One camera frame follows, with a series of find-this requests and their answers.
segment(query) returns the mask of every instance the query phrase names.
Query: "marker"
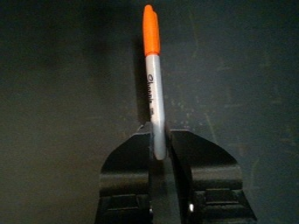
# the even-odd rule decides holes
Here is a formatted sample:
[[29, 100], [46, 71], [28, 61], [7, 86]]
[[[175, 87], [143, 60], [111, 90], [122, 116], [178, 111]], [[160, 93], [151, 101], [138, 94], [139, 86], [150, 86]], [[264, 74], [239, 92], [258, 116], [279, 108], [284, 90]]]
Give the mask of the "marker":
[[151, 122], [154, 125], [154, 154], [166, 158], [164, 143], [164, 94], [160, 70], [160, 39], [158, 16], [152, 6], [144, 7], [144, 60], [148, 87]]

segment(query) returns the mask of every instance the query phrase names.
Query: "dark wall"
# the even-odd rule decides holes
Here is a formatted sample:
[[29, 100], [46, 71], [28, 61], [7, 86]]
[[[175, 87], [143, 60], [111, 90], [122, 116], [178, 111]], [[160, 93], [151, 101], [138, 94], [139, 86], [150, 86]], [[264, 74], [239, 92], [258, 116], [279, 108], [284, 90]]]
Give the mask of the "dark wall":
[[168, 123], [238, 159], [259, 223], [298, 223], [299, 5], [187, 0], [0, 3], [0, 223], [92, 223], [100, 166], [148, 121], [147, 3]]

